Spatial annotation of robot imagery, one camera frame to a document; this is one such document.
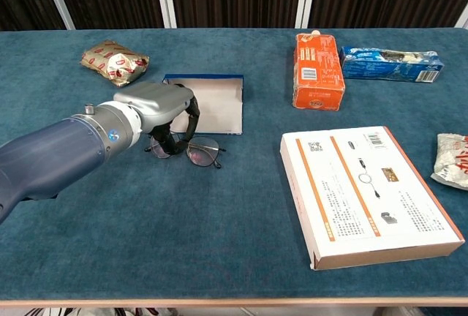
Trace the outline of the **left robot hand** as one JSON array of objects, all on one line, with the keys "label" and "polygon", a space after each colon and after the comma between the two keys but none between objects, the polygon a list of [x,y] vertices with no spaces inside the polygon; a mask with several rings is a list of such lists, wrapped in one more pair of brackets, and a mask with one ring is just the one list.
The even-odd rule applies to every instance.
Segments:
[{"label": "left robot hand", "polygon": [[[180,83],[141,82],[114,94],[113,99],[139,114],[142,131],[156,140],[166,154],[180,154],[194,136],[200,117],[197,98]],[[185,136],[175,141],[170,125],[182,112],[188,114],[188,126]]]}]

